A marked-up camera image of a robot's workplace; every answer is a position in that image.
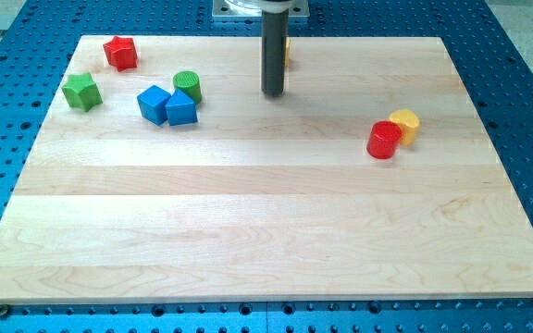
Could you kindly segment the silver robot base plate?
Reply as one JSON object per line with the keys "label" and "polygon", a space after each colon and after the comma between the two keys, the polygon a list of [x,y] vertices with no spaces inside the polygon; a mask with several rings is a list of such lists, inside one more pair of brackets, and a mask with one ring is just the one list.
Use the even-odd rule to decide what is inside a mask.
{"label": "silver robot base plate", "polygon": [[[212,16],[216,20],[223,21],[257,20],[261,18],[262,12],[255,0],[214,0]],[[292,0],[289,16],[291,19],[308,19],[310,17],[308,1]]]}

